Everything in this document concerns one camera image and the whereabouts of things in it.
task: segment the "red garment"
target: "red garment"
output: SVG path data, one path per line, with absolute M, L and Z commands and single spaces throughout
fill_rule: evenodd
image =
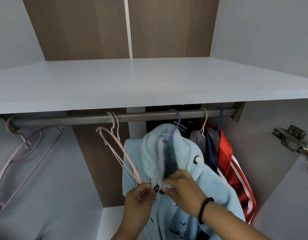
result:
M 205 126 L 205 128 L 208 127 L 216 128 L 214 125 Z M 222 129 L 220 129 L 220 135 L 221 139 L 217 153 L 220 170 L 229 185 L 231 185 L 237 193 L 244 212 L 245 220 L 250 224 L 256 213 L 255 197 L 239 163 L 233 156 L 232 145 L 226 139 Z

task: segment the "white divider strip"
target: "white divider strip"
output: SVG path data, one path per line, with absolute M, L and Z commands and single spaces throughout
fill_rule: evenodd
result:
M 132 59 L 133 58 L 133 50 L 132 50 L 132 36 L 131 36 L 131 25 L 130 25 L 130 13 L 129 13 L 129 10 L 128 10 L 128 0 L 124 0 L 124 4 L 125 4 L 125 15 L 126 15 L 128 49 L 130 51 L 130 59 Z

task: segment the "purple hanger hook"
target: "purple hanger hook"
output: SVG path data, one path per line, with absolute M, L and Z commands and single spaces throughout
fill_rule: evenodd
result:
M 169 110 L 170 110 L 170 111 L 174 111 L 174 112 L 177 114 L 178 123 L 177 123 L 177 125 L 175 126 L 175 128 L 172 130 L 171 138 L 166 139 L 166 140 L 164 140 L 164 141 L 172 141 L 172 140 L 173 140 L 173 136 L 174 136 L 174 132 L 175 132 L 175 130 L 178 128 L 178 126 L 180 125 L 180 113 L 179 113 L 176 109 L 169 109 Z

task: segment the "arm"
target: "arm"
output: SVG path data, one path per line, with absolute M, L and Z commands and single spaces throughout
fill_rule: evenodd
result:
M 165 194 L 184 212 L 197 218 L 207 196 L 192 176 L 185 170 L 177 170 L 164 182 L 175 187 L 175 190 L 166 188 Z M 269 240 L 261 232 L 212 201 L 206 205 L 202 221 L 223 240 Z
M 151 183 L 142 183 L 127 192 L 122 222 L 112 240 L 136 240 L 151 214 L 156 192 Z

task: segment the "person's left hand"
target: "person's left hand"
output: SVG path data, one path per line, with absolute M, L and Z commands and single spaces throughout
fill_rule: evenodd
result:
M 128 239 L 136 239 L 149 220 L 156 198 L 156 192 L 151 188 L 152 183 L 142 183 L 126 194 L 119 231 L 124 232 L 125 237 L 128 235 Z

